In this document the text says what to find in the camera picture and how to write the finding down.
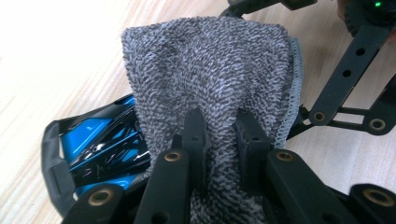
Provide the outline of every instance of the round hole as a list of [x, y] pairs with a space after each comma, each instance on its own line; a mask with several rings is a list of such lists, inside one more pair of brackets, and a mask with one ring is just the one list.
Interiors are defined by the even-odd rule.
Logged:
[[343, 77], [350, 77], [351, 74], [352, 74], [352, 73], [350, 72], [350, 70], [345, 70], [345, 71], [343, 72]]
[[386, 123], [382, 119], [372, 119], [369, 123], [369, 126], [371, 129], [374, 129], [376, 131], [381, 131], [385, 128]]
[[316, 121], [323, 121], [326, 116], [322, 112], [317, 112], [315, 113], [314, 118]]
[[365, 49], [358, 49], [358, 50], [356, 50], [356, 55], [361, 56], [361, 55], [363, 55], [365, 52], [366, 52]]
[[178, 152], [169, 152], [165, 155], [167, 161], [178, 161], [180, 158], [181, 155]]
[[321, 218], [323, 219], [323, 221], [325, 221], [326, 223], [329, 223], [329, 224], [341, 223], [341, 218], [333, 213], [323, 213], [321, 215]]
[[390, 198], [387, 193], [378, 189], [365, 189], [363, 191], [363, 195], [372, 203], [376, 203], [384, 207], [392, 207], [395, 205], [395, 201]]
[[168, 222], [169, 214], [165, 212], [159, 212], [151, 217], [151, 223], [153, 224], [165, 224]]
[[293, 160], [293, 156], [291, 154], [289, 154], [288, 152], [278, 152], [278, 153], [276, 153], [276, 157], [282, 161], [292, 161]]
[[90, 196], [88, 204], [92, 206], [101, 206], [110, 202], [113, 196], [114, 192], [112, 189], [99, 189]]

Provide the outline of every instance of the gray towel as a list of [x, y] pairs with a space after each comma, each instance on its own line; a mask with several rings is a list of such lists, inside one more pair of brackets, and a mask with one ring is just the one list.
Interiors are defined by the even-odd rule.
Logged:
[[191, 223], [263, 223], [260, 199], [240, 188], [233, 124], [246, 108], [282, 147], [299, 104], [296, 42], [279, 25], [222, 17], [129, 28], [122, 45], [152, 164], [183, 133], [186, 112], [203, 113], [213, 145], [208, 194], [192, 194]]

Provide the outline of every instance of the wooden surface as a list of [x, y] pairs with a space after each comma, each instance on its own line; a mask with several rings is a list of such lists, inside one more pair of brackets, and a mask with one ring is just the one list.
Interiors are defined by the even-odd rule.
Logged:
[[[226, 0], [0, 1], [0, 223], [59, 223], [40, 168], [44, 128], [132, 92], [120, 34], [130, 26], [218, 16]], [[247, 15], [280, 23], [300, 40], [302, 103], [318, 97], [351, 41], [323, 0], [290, 12], [281, 5]], [[386, 44], [346, 104], [368, 108], [396, 73], [396, 43]], [[317, 127], [288, 142], [325, 184], [343, 192], [374, 183], [396, 191], [396, 131], [381, 137]]]

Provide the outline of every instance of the blue rc car shell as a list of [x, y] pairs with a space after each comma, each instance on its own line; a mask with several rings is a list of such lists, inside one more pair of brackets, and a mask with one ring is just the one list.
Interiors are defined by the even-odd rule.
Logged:
[[44, 132], [42, 172], [63, 216], [76, 202], [75, 193], [100, 183], [128, 189], [149, 164], [132, 94], [84, 115], [55, 120]]

